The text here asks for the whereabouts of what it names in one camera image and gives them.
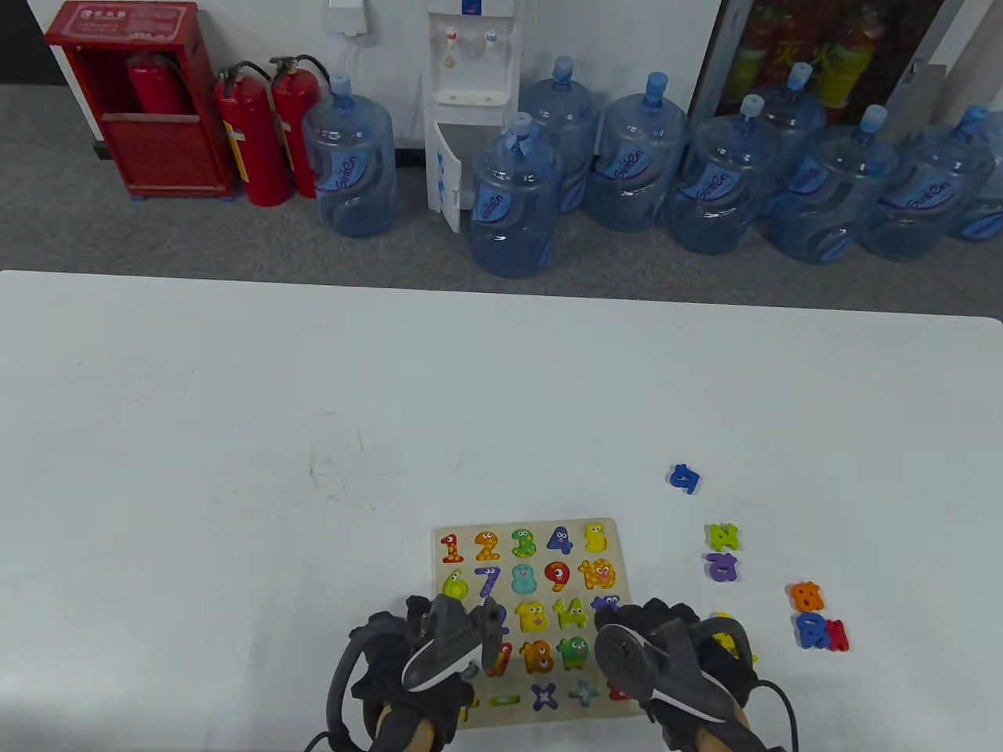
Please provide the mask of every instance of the number puzzle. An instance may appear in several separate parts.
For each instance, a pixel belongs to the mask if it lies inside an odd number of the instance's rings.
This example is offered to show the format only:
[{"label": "number puzzle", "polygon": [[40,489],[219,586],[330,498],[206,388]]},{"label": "number puzzle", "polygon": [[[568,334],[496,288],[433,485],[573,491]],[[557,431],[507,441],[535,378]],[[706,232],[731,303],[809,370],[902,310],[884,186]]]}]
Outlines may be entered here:
[{"label": "number puzzle", "polygon": [[470,680],[460,729],[643,714],[592,650],[596,611],[631,603],[612,519],[440,527],[432,544],[436,593],[467,611],[491,596],[506,613],[501,654]]}]

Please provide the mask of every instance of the floor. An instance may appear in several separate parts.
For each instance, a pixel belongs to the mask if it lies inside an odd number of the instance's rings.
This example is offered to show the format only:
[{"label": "floor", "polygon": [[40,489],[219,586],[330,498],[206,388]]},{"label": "floor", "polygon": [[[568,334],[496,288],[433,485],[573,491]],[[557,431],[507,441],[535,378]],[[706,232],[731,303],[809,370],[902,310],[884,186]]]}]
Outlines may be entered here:
[{"label": "floor", "polygon": [[660,230],[619,235],[579,213],[561,224],[555,269],[509,282],[477,269],[465,237],[428,212],[421,170],[401,170],[399,227],[352,241],[319,227],[301,199],[273,210],[243,199],[130,202],[64,87],[0,85],[0,269],[1003,318],[997,245],[945,243],[912,265],[855,249],[815,268],[757,238],[703,258]]}]

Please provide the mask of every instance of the orange puzzle piece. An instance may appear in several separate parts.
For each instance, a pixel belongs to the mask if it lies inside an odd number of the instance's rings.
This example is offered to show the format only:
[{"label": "orange puzzle piece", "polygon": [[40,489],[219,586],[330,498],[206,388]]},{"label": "orange puzzle piece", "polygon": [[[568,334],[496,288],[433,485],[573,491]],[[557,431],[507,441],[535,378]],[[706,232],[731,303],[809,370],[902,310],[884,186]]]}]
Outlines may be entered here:
[{"label": "orange puzzle piece", "polygon": [[819,591],[820,588],[814,583],[801,583],[790,589],[790,600],[801,614],[821,611],[825,608],[825,602],[821,600]]}]

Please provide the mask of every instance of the wall outlet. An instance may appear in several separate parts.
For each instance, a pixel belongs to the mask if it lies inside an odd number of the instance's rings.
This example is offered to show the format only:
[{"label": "wall outlet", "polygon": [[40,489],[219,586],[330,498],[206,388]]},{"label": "wall outlet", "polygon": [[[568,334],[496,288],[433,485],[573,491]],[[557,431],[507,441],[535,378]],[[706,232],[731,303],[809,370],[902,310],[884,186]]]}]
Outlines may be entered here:
[{"label": "wall outlet", "polygon": [[366,33],[365,0],[327,0],[324,26],[345,36]]}]

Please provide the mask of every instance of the wall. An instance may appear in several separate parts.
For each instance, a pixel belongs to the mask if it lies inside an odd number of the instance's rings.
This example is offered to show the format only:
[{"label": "wall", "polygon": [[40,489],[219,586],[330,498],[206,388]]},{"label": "wall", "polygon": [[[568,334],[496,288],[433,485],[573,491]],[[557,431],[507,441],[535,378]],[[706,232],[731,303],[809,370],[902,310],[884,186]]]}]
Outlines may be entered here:
[{"label": "wall", "polygon": [[[46,29],[62,0],[29,0]],[[949,67],[992,0],[966,0],[932,62]],[[371,33],[346,46],[328,35],[326,0],[201,0],[201,24],[213,63],[311,52],[346,67],[357,89],[393,116],[398,145],[422,142],[419,70],[425,46],[422,0],[367,0]],[[684,108],[696,86],[720,0],[526,0],[524,81],[546,75],[555,54],[571,54],[577,77],[605,102],[643,88],[654,69],[671,76],[669,96]],[[82,102],[61,52],[57,59]],[[100,137],[86,106],[84,116]]]}]

